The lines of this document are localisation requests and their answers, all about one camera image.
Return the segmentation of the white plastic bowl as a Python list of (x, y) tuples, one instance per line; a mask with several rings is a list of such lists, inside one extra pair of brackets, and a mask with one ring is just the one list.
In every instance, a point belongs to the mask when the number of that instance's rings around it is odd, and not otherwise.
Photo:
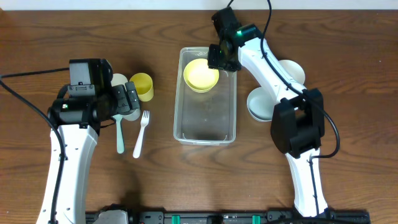
[(297, 62), (294, 62), (293, 60), (279, 60), (279, 63), (297, 83), (304, 85), (305, 72)]

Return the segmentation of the yellow plastic cup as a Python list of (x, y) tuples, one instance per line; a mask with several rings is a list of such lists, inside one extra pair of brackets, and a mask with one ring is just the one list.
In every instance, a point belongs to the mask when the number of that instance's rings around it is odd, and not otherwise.
[(147, 102), (153, 99), (154, 86), (150, 75), (146, 73), (137, 73), (133, 75), (129, 81), (135, 84), (138, 98), (141, 101)]

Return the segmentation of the white plastic fork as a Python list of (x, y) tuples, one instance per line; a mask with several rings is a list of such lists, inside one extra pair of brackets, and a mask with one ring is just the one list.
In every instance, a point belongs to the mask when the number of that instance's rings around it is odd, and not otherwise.
[(139, 135), (137, 137), (136, 145), (134, 147), (133, 151), (133, 158), (138, 159), (141, 155), (142, 151), (142, 144), (143, 144), (143, 139), (144, 139), (144, 132), (146, 126), (149, 124), (150, 120), (150, 112), (148, 110), (144, 110), (142, 118), (141, 118), (141, 128), (139, 131)]

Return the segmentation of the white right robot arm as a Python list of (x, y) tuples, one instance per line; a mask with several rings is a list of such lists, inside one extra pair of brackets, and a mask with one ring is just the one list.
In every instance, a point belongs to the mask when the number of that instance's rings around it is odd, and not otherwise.
[(215, 27), (220, 42), (210, 45), (208, 66), (235, 72), (242, 68), (257, 80), (272, 99), (271, 138), (289, 163), (296, 211), (317, 217), (328, 205), (323, 196), (318, 159), (328, 117), (323, 96), (296, 82), (271, 52), (254, 25)]

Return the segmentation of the white plastic cup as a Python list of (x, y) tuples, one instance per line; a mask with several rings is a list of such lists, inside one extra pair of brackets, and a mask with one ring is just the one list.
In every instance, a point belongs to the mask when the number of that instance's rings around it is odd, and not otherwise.
[[(111, 85), (112, 86), (125, 85), (126, 82), (127, 82), (126, 76), (120, 73), (114, 73), (113, 79), (111, 80)], [(122, 117), (128, 121), (135, 121), (140, 117), (140, 115), (141, 115), (141, 110), (140, 108), (138, 108), (134, 109), (132, 112), (123, 113)]]

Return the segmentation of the yellow plastic bowl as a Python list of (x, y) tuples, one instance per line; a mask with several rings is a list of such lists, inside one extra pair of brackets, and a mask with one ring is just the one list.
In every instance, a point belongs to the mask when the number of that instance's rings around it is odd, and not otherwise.
[(218, 83), (219, 76), (219, 71), (209, 68), (208, 60), (204, 58), (192, 60), (183, 71), (185, 83), (197, 93), (210, 91)]

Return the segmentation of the light green plastic spoon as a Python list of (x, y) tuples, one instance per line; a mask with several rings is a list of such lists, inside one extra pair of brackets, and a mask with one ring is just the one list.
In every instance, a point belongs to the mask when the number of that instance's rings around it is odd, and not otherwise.
[(116, 124), (116, 147), (118, 154), (122, 154), (124, 152), (124, 138), (123, 138), (123, 129), (121, 125), (121, 121), (123, 116), (120, 114), (116, 114), (113, 116)]

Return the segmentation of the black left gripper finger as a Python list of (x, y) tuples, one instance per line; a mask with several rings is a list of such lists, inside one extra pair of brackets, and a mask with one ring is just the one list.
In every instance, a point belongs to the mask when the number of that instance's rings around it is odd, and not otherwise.
[(124, 85), (113, 86), (112, 90), (117, 101), (116, 114), (123, 114), (130, 111), (130, 105), (126, 96), (126, 90)]
[(135, 84), (133, 82), (126, 82), (125, 87), (126, 87), (126, 93), (128, 95), (128, 100), (131, 104), (131, 110), (139, 109), (140, 103)]

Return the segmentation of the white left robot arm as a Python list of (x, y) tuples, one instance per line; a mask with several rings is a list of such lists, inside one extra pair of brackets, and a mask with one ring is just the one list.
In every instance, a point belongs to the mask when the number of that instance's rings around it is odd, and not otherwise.
[(101, 123), (116, 123), (116, 150), (124, 152), (121, 121), (139, 112), (132, 82), (66, 85), (49, 108), (51, 158), (44, 200), (37, 223), (85, 223), (85, 197), (91, 159)]

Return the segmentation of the light blue plastic bowl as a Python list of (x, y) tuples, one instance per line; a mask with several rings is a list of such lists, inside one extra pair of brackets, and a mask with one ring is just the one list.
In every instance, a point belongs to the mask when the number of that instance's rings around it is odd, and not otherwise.
[(272, 120), (274, 101), (263, 87), (254, 89), (246, 100), (250, 115), (259, 122)]

